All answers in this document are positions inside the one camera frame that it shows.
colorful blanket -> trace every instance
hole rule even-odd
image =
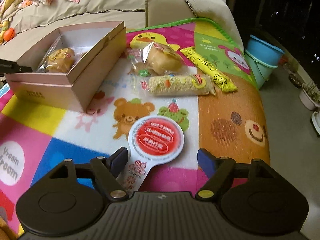
[[[184,132],[185,146],[174,161],[154,167],[140,190],[194,194],[207,181],[197,164],[200,147],[237,162],[248,163],[252,158],[269,162],[260,95],[252,71],[241,69],[241,62],[231,57],[234,53],[241,57],[231,38],[214,22],[201,18],[127,33],[128,47],[151,41],[169,45],[194,73],[197,69],[179,50],[195,46],[197,52],[232,79],[238,92],[140,98],[132,91],[128,75],[131,62],[125,57],[105,78],[87,113],[20,101],[5,85],[0,90],[0,216],[12,229],[18,231],[19,227],[15,214],[18,198],[44,174],[66,158],[87,163],[120,147],[129,147],[130,127],[147,115],[175,120]],[[92,186],[90,180],[79,182]]]

red circle on fan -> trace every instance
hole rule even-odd
[[[139,148],[153,156],[171,154],[181,145],[177,123],[160,117],[147,119],[135,132]]]

stacked buckets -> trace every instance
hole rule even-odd
[[[258,89],[269,79],[272,71],[277,68],[283,54],[284,51],[278,47],[250,35],[245,57],[256,78]]]

open box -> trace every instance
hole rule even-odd
[[[60,35],[65,47],[91,48],[67,74],[32,72],[5,76],[19,99],[84,112],[126,48],[124,22],[95,22],[57,28],[23,54],[17,64],[36,71]]]

floor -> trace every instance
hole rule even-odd
[[[309,214],[301,232],[320,239],[320,138],[311,111],[299,99],[287,72],[278,67],[260,90],[269,133],[271,166],[308,200]]]

